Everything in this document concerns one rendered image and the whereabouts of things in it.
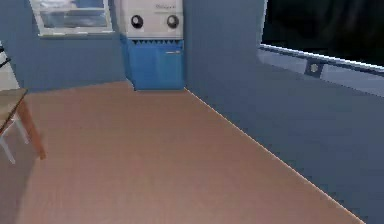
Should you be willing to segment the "blue and white fridge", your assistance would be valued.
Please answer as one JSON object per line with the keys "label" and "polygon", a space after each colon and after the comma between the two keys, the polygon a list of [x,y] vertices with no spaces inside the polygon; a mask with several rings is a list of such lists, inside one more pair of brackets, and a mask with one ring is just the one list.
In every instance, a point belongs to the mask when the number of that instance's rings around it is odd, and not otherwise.
{"label": "blue and white fridge", "polygon": [[181,90],[183,0],[114,0],[127,79],[135,90]]}

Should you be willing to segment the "brown wooden table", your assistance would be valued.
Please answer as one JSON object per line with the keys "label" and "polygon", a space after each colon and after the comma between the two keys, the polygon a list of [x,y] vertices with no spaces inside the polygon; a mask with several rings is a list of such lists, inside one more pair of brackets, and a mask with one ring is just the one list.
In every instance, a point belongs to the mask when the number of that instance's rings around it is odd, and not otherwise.
{"label": "brown wooden table", "polygon": [[28,133],[29,143],[35,148],[38,158],[43,160],[46,158],[46,151],[27,103],[24,100],[26,94],[27,89],[25,88],[0,91],[0,134],[11,123],[12,116],[18,114]]}

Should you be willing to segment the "white chair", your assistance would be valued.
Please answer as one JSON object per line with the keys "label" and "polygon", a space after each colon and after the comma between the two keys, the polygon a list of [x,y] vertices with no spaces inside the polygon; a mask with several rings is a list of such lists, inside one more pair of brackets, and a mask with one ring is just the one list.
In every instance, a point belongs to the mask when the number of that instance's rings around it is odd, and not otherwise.
{"label": "white chair", "polygon": [[8,160],[12,164],[15,164],[16,160],[13,157],[11,150],[10,150],[10,148],[9,148],[8,144],[6,143],[5,138],[4,138],[4,135],[6,135],[13,126],[15,126],[17,128],[17,130],[19,131],[25,144],[29,143],[29,138],[28,138],[28,133],[27,133],[26,129],[24,128],[20,117],[18,116],[18,114],[14,114],[11,118],[11,123],[9,125],[7,125],[4,129],[4,131],[0,134],[0,146],[3,148],[5,155],[7,156]]}

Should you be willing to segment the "white framed window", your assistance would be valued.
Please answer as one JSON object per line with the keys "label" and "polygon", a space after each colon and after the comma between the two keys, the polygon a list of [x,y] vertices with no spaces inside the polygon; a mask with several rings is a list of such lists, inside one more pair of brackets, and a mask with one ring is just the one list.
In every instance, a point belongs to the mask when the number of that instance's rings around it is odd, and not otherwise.
{"label": "white framed window", "polygon": [[109,0],[29,0],[40,36],[112,33]]}

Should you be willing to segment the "dark window with white frame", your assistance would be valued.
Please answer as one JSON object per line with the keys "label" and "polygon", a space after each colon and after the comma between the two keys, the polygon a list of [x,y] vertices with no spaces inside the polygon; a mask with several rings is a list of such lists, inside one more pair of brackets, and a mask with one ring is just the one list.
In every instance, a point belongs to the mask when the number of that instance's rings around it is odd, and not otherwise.
{"label": "dark window with white frame", "polygon": [[384,0],[266,0],[258,57],[384,97]]}

